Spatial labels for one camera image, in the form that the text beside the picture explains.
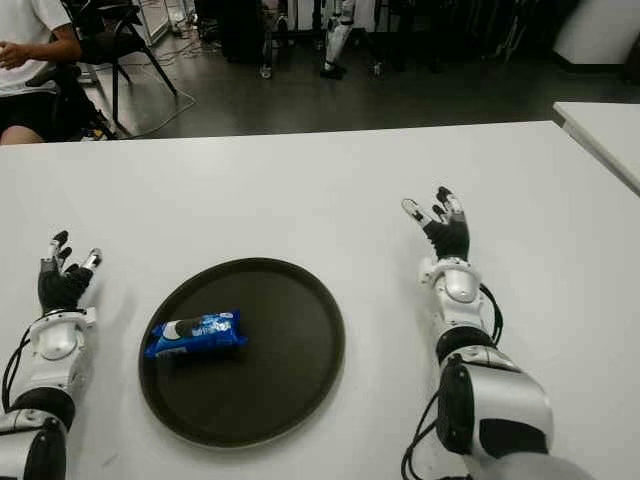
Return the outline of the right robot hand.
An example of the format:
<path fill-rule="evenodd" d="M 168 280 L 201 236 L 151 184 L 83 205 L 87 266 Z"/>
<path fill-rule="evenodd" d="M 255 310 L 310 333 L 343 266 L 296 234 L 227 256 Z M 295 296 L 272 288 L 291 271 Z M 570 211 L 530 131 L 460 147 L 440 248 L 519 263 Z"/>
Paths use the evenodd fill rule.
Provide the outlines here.
<path fill-rule="evenodd" d="M 470 235 L 460 201 L 445 186 L 438 188 L 436 200 L 432 215 L 410 198 L 403 199 L 401 206 L 427 236 L 438 260 L 454 258 L 467 261 Z"/>

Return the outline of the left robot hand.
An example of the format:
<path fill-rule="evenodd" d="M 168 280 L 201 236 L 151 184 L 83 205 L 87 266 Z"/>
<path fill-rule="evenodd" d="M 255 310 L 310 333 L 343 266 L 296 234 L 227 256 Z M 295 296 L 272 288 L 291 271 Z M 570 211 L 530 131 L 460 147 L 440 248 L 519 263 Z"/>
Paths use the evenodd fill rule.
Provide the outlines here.
<path fill-rule="evenodd" d="M 102 251 L 94 248 L 83 262 L 65 267 L 72 253 L 72 248 L 67 246 L 68 239 L 67 230 L 54 235 L 46 255 L 40 259 L 37 295 L 43 315 L 54 311 L 75 311 L 103 261 Z"/>

